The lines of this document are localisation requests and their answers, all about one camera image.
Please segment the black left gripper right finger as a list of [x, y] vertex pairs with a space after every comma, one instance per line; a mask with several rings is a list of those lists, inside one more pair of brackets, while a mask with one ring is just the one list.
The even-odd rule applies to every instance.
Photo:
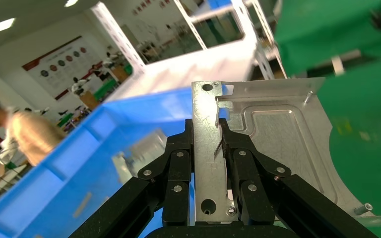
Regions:
[[222, 150], [240, 220], [271, 238], [372, 238], [365, 226], [285, 165], [259, 152], [248, 135], [220, 119]]

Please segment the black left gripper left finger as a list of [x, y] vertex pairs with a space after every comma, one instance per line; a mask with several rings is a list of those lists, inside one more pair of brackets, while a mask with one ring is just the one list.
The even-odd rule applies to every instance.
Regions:
[[162, 210], [162, 226], [148, 238], [172, 238], [168, 227], [189, 226], [193, 125], [169, 136], [164, 153], [130, 178], [72, 234], [72, 238], [137, 238]]

